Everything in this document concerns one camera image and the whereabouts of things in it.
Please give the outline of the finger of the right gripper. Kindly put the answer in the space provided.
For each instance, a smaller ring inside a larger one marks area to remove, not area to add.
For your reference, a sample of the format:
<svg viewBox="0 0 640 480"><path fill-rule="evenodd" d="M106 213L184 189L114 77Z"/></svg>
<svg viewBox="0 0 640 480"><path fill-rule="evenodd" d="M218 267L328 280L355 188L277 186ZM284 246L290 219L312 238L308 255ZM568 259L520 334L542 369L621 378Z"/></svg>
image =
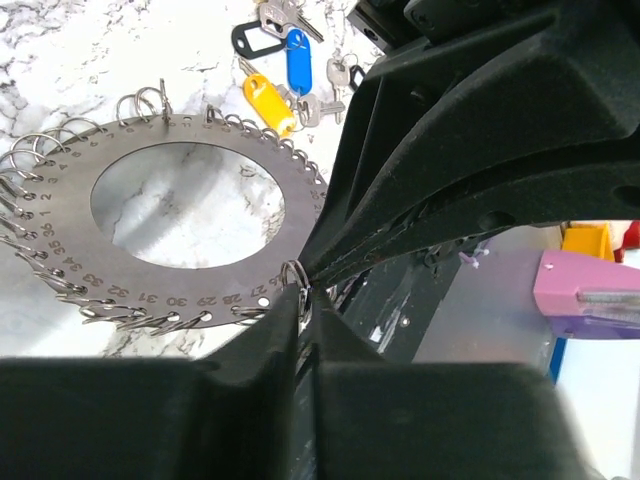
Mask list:
<svg viewBox="0 0 640 480"><path fill-rule="evenodd" d="M333 285L394 257L513 226L639 215L639 162L595 159L536 173L465 180L403 206L385 187L370 193L324 246L309 247L309 278Z"/></svg>

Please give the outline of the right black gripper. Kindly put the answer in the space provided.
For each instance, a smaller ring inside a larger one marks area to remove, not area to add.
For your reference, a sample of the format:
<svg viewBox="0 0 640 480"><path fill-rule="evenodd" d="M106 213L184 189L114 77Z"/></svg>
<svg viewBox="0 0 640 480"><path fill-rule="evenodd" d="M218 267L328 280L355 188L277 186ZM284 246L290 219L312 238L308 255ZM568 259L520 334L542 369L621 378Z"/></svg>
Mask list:
<svg viewBox="0 0 640 480"><path fill-rule="evenodd" d="M550 4L356 3L348 21L381 50L444 43L382 58L357 90L344 131L348 219L390 220L523 157L638 130L638 11Z"/></svg>

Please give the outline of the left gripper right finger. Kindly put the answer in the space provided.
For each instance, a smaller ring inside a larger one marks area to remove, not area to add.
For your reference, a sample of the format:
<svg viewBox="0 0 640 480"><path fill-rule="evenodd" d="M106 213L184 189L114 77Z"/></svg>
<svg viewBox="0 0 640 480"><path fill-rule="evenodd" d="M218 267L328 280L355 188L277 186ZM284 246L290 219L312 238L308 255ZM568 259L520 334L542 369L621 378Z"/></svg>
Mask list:
<svg viewBox="0 0 640 480"><path fill-rule="evenodd" d="M518 363L402 364L311 296L321 479L585 479L550 381Z"/></svg>

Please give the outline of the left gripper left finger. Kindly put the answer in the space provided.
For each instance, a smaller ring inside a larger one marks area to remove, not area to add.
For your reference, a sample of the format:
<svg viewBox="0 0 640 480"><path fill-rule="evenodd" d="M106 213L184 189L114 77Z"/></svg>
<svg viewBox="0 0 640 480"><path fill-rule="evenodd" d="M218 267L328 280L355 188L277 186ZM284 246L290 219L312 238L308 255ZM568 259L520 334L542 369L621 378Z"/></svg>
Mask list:
<svg viewBox="0 0 640 480"><path fill-rule="evenodd" d="M5 359L5 479L283 479L299 291L209 357Z"/></svg>

